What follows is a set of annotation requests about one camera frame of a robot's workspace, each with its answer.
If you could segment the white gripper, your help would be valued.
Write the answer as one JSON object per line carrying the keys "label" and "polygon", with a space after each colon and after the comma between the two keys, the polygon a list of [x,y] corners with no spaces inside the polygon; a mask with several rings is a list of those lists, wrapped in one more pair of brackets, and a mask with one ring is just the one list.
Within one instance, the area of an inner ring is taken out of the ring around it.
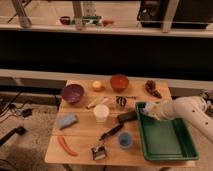
{"label": "white gripper", "polygon": [[162,120],[162,110],[158,106],[152,106],[148,112],[150,117],[153,117],[157,120]]}

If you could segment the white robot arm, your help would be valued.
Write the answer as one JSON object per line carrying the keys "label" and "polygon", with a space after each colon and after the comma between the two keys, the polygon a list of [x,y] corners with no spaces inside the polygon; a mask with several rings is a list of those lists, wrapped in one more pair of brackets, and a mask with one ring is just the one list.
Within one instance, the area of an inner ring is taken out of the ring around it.
{"label": "white robot arm", "polygon": [[182,118],[188,121],[213,143],[213,119],[206,114],[208,107],[208,103],[202,97],[189,96],[161,103],[149,103],[146,109],[148,115],[157,120]]}

